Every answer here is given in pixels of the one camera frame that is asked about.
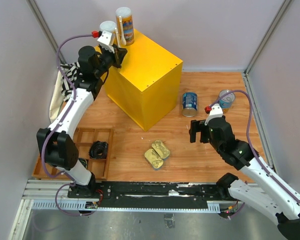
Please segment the blue short can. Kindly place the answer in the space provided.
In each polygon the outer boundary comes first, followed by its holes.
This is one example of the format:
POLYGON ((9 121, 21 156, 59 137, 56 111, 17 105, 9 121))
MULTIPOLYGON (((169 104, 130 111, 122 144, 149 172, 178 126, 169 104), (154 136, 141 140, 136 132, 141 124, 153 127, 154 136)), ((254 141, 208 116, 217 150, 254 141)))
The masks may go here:
POLYGON ((198 112, 197 94, 193 92, 185 92, 182 95, 182 114, 185 117, 194 117, 198 112))

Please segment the tall can orange label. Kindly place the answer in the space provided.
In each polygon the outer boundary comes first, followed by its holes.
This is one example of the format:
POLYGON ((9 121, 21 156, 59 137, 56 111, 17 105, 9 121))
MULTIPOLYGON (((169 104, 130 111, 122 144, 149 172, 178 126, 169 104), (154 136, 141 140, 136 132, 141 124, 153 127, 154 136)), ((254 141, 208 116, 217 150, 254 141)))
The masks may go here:
POLYGON ((116 23, 111 21, 111 20, 106 20, 103 21, 102 23, 100 23, 100 31, 108 31, 111 32, 114 36, 114 41, 113 43, 117 46, 117 47, 121 47, 120 45, 120 40, 119 40, 119 35, 118 35, 118 28, 116 26, 116 23))

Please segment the tall can mixed beans label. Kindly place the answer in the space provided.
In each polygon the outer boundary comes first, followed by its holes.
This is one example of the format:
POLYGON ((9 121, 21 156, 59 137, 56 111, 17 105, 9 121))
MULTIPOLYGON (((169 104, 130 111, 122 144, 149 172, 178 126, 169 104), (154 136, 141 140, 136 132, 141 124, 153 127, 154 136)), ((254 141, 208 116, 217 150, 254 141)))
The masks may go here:
POLYGON ((119 40, 122 46, 134 43, 134 26, 132 11, 128 7, 120 7, 116 10, 116 20, 119 32, 119 40))

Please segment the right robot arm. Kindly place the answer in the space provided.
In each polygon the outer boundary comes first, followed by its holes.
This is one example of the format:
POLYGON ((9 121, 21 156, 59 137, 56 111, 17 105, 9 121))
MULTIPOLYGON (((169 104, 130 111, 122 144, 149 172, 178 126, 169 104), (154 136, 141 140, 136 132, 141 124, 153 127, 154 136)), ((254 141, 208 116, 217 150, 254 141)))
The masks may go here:
POLYGON ((190 142, 196 141, 197 133, 200 133, 200 142, 211 144, 228 165, 254 180, 264 191, 260 193, 227 173, 217 182, 217 196, 222 200, 232 197, 245 202, 269 218, 286 239, 300 240, 300 194, 280 178, 254 148, 235 138, 225 117, 192 120, 190 142))

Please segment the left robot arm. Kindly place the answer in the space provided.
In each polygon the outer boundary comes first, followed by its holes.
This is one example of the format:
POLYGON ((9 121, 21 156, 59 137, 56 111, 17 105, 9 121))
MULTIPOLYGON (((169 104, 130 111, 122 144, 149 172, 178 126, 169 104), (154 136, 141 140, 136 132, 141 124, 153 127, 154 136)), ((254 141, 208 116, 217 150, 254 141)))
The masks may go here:
POLYGON ((42 165, 57 168, 72 180, 70 187, 75 197, 91 198, 96 194, 95 175, 79 161, 79 151, 73 136, 87 108, 94 102, 111 67, 121 68, 127 49, 114 45, 111 49, 92 46, 79 50, 77 79, 71 96, 60 115, 47 128, 37 132, 42 165))

